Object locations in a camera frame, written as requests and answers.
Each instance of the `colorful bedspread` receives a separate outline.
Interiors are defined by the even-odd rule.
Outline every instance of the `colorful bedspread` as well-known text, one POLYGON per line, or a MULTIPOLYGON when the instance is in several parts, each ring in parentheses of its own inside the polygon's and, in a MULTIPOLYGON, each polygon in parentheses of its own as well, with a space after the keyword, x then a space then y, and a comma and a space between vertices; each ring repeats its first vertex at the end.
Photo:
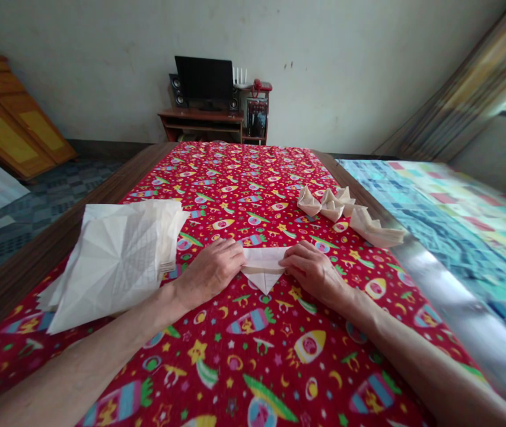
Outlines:
MULTIPOLYGON (((176 270, 220 237, 245 247, 300 239, 326 253, 345 282, 414 328, 482 381, 438 314, 391 254, 370 247, 348 221, 305 216, 295 205, 307 184, 336 182, 306 149, 182 144, 122 203, 181 200, 191 212, 177 243, 176 270)), ((36 295, 62 262, 0 325, 0 394, 108 318, 54 336, 36 295)), ((268 296, 239 274, 219 296, 152 338, 79 426, 432 425, 432 417, 385 357, 353 325, 320 305, 290 276, 268 296)))
POLYGON ((444 164, 339 162, 506 323, 506 196, 444 164))

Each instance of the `baseboard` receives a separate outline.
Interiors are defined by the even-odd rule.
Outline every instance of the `baseboard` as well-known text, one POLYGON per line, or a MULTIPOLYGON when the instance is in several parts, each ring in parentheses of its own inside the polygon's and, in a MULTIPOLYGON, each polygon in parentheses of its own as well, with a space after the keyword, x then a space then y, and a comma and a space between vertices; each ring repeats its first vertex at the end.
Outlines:
POLYGON ((67 139, 80 158, 128 161, 149 145, 146 142, 92 141, 67 139))

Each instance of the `floor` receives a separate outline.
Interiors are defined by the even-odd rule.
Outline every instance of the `floor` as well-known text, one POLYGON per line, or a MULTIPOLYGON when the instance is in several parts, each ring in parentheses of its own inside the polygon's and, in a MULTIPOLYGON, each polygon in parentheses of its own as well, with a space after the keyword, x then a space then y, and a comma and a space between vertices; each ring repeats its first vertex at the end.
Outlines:
POLYGON ((102 184, 123 162, 79 159, 36 178, 30 194, 0 209, 0 218, 15 223, 0 229, 0 265, 41 233, 94 188, 102 184))

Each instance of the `forearm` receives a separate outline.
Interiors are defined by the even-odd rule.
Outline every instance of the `forearm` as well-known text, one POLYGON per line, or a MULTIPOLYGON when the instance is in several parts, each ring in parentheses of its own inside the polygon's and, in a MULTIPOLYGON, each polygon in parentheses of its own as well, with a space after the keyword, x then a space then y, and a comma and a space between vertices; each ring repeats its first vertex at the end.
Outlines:
POLYGON ((334 309, 369 337, 439 425, 506 426, 506 401, 363 292, 343 288, 334 309))
POLYGON ((5 393, 0 425, 75 425, 140 347, 186 312, 174 283, 164 285, 5 393))

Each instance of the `red telephone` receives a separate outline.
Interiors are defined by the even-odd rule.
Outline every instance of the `red telephone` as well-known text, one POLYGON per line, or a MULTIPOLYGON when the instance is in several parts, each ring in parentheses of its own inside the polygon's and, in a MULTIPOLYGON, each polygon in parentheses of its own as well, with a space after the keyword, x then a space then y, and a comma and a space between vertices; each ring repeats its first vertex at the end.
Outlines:
POLYGON ((253 95, 253 98, 258 97, 260 91, 264 91, 264 92, 272 91, 272 84, 270 84, 268 82, 262 82, 259 79, 255 79, 254 83, 253 83, 253 88, 251 89, 251 94, 253 95))

